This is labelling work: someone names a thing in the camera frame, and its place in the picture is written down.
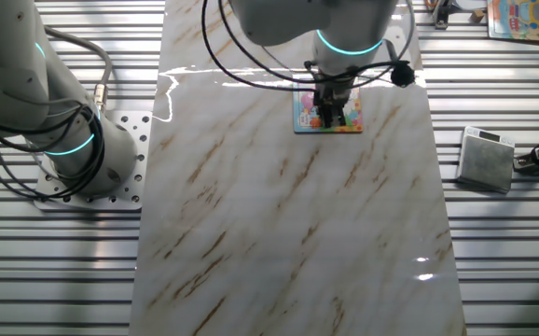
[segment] metal slat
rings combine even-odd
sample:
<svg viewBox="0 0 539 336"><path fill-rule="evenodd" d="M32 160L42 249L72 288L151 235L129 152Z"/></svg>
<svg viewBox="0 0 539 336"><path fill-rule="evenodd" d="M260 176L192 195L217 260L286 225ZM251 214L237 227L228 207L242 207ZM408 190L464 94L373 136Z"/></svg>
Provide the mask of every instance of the metal slat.
<svg viewBox="0 0 539 336"><path fill-rule="evenodd" d="M130 303L132 283L0 282L0 301Z"/></svg>
<svg viewBox="0 0 539 336"><path fill-rule="evenodd" d="M531 326L539 324L539 305L466 304L467 325Z"/></svg>
<svg viewBox="0 0 539 336"><path fill-rule="evenodd" d="M467 328L467 336L539 336L539 328Z"/></svg>
<svg viewBox="0 0 539 336"><path fill-rule="evenodd" d="M502 287L495 283L462 283L460 291L463 301L470 303L539 301L539 283L508 283Z"/></svg>
<svg viewBox="0 0 539 336"><path fill-rule="evenodd" d="M129 334L128 327L87 327L87 328L68 328L68 327L6 327L0 326L0 336L126 336Z"/></svg>
<svg viewBox="0 0 539 336"><path fill-rule="evenodd" d="M0 270L0 281L2 280L14 280L14 281L82 281L95 283L101 282L132 282L134 280L134 271L64 271L52 270L52 271L36 271L36 270Z"/></svg>
<svg viewBox="0 0 539 336"><path fill-rule="evenodd" d="M539 241L454 241L457 259L539 259Z"/></svg>
<svg viewBox="0 0 539 336"><path fill-rule="evenodd" d="M129 304L0 303L0 323L128 326Z"/></svg>
<svg viewBox="0 0 539 336"><path fill-rule="evenodd" d="M0 241L0 259L135 259L136 241Z"/></svg>

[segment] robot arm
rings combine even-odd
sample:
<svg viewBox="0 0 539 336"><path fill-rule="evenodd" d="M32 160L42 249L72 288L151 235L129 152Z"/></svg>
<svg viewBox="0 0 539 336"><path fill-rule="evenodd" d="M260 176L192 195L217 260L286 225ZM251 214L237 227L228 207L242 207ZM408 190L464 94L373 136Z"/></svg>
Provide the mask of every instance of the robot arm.
<svg viewBox="0 0 539 336"><path fill-rule="evenodd" d="M397 0L230 0L245 35L275 46L316 30L314 62L324 75L371 63Z"/></svg>
<svg viewBox="0 0 539 336"><path fill-rule="evenodd" d="M321 0L230 0L246 36L260 46L276 46L329 25Z"/></svg>

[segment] metal bracket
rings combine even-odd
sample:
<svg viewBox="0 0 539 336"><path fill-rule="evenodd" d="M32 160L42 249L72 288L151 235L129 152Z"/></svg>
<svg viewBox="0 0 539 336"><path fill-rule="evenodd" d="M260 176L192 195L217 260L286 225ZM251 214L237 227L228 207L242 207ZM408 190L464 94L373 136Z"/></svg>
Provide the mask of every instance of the metal bracket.
<svg viewBox="0 0 539 336"><path fill-rule="evenodd" d="M448 29L448 16L452 11L452 0L439 0L435 6L433 19L436 29Z"/></svg>
<svg viewBox="0 0 539 336"><path fill-rule="evenodd" d="M35 206L44 211L69 210L139 210L142 207L145 190L145 169L149 150L151 134L152 113L148 111L106 111L106 116L112 122L121 125L131 134L137 146L137 162L128 178L121 186L110 191L107 195L91 199L84 195L74 195L64 200L48 202L35 201ZM43 166L50 167L48 157L44 156ZM53 193L66 186L40 170L37 179L37 190L44 193Z"/></svg>

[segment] black cable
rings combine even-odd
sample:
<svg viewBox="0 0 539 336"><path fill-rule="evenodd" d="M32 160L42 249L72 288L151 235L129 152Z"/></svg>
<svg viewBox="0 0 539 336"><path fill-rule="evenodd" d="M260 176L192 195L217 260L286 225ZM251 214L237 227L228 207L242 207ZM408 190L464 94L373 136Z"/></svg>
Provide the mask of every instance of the black cable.
<svg viewBox="0 0 539 336"><path fill-rule="evenodd" d="M227 68L224 67L224 65L222 65L222 63L217 59L217 57L215 57L214 51L212 50L212 47L210 46L210 41L209 41L209 38L207 36L207 27L206 27L206 24L205 24L205 14L206 14L206 11L207 11L207 3L208 3L208 0L203 0L203 8L201 10L201 34L203 35L203 43L205 43L205 48L207 49L207 52L210 54L210 57L214 61L215 65L220 70L222 70L222 72L224 72L224 74L226 74L228 77L230 77L230 78L232 78L232 79L234 79L236 81L239 81L239 82L241 82L243 84L247 84L249 86L252 86L252 87L258 88L258 89L267 89L267 90L275 90L275 91L290 91L290 92L315 92L314 89L285 88L285 87L278 87L278 86L273 87L273 86L256 84L254 82L251 82L249 80L240 78L240 77L235 76L234 74L232 74Z"/></svg>
<svg viewBox="0 0 539 336"><path fill-rule="evenodd" d="M8 168L5 160L2 157L2 153L0 152L0 163L2 164L3 168L7 172L7 174L11 177L11 179L19 184L21 187L23 187L25 190L31 192L32 194L27 194L21 191L18 191L14 188L12 188L5 180L0 176L0 183L2 183L7 189L14 192L15 194L18 194L22 197L30 198L33 200L41 200L41 201L47 201L49 199L55 199L55 198L65 198L72 196L76 194L77 192L81 191L83 188L85 188L89 182L97 175L99 172L102 162L104 161L104 138L103 138L103 129L102 124L99 120L96 118L92 118L93 112L88 109L89 112L86 110L81 110L82 115L90 120L90 130L93 132L93 148L94 150L91 152L91 157L88 160L88 163L86 163L86 166L81 169L80 172L83 172L83 174L77 174L77 182L75 182L74 185L71 187L60 191L55 194L44 194L42 192L39 192L35 189L32 189L22 183L16 176L12 174L10 169Z"/></svg>
<svg viewBox="0 0 539 336"><path fill-rule="evenodd" d="M234 44L241 50L242 53L244 53L251 61L253 61L255 64L257 64L259 67L267 71L269 74L272 74L280 79L292 81L299 84L319 84L319 83L326 83L329 81L334 81L337 79L344 79L347 77L355 77L358 74L362 73L363 71L375 67L381 67L389 65L390 67L406 64L408 62L405 61L389 61L389 62L382 62L382 63L373 63L373 64L367 64L360 66L358 68L355 68L353 70L349 70L346 72L343 72L341 74L335 75L335 76L323 76L321 78L315 78L315 79L298 79L298 78L292 78L289 76L284 76L280 73L277 73L270 68L268 68L265 64L260 62L255 56L253 56L239 41L239 39L232 33L232 29L230 29L230 25L228 24L228 20L226 18L226 13L224 12L224 6L223 6L223 0L217 0L218 1L218 7L220 11L220 16L222 17L222 22L224 23L224 27L226 28L226 31L228 32L228 35L234 42Z"/></svg>
<svg viewBox="0 0 539 336"><path fill-rule="evenodd" d="M18 133L18 134L24 135L24 134L42 134L42 133L52 132L52 131L55 131L57 129L60 129L62 126L64 126L64 124L66 124L66 126L64 127L64 131L62 132L62 135L58 139L52 141L48 145L45 145L43 147L31 148L31 147L11 143L10 141L6 140L1 135L0 135L0 142L3 143L4 145L7 145L7 146L11 147L11 148L14 148L14 149L17 149L17 150L20 150L20 151L24 151L24 152L28 152L28 153L37 153L37 152L43 152L43 151L47 151L49 149L52 149L52 148L56 147L59 143L61 143L62 140L64 140L64 137L66 137L66 135L70 132L71 127L73 126L73 123L74 123L76 117L79 115L79 113L81 113L81 111L84 108L85 108L84 105L78 107L77 110L69 118L63 120L62 122L60 122L60 123L58 123L58 124L56 124L54 126L51 126L51 127L48 127L47 129L43 129L43 130L39 130L39 131L16 130L16 129L12 129L12 128L9 128L9 127L6 127L6 126L0 126L0 131L8 132L8 133Z"/></svg>
<svg viewBox="0 0 539 336"><path fill-rule="evenodd" d="M67 33L63 33L48 26L44 26L44 29L46 30L46 34L48 35L58 37L60 39L63 39L67 42L78 45L80 47L90 49L94 51L95 53L97 53L100 57L102 57L102 59L104 59L104 62L105 62L105 69L104 69L104 74L102 75L102 79L100 80L100 84L106 85L108 83L108 79L110 79L110 74L112 73L112 60L110 60L110 56L108 55L107 52L105 52L104 49L100 48L98 45L84 38L79 38L79 37L76 37Z"/></svg>

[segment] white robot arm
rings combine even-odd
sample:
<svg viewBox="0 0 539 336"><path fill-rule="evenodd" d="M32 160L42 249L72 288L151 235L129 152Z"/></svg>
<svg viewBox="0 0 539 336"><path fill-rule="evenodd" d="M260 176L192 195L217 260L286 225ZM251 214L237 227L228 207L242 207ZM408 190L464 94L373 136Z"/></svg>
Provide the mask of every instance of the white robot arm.
<svg viewBox="0 0 539 336"><path fill-rule="evenodd" d="M316 30L315 62L323 74L334 76L371 63L397 0L230 0L230 4L245 35L261 46Z"/></svg>
<svg viewBox="0 0 539 336"><path fill-rule="evenodd" d="M128 132L100 113L49 44L34 1L0 0L0 141L17 134L33 146L11 145L41 148L67 177L70 191L53 198L105 194L121 185L137 160Z"/></svg>
<svg viewBox="0 0 539 336"><path fill-rule="evenodd" d="M230 0L244 34L258 45L274 46L315 31L311 63L319 71L314 76L317 79L314 102L325 127L330 127L334 117L341 117L358 75L354 71L373 61L397 2ZM406 86L414 81L414 74L405 63L397 73L403 79L394 82L396 85Z"/></svg>

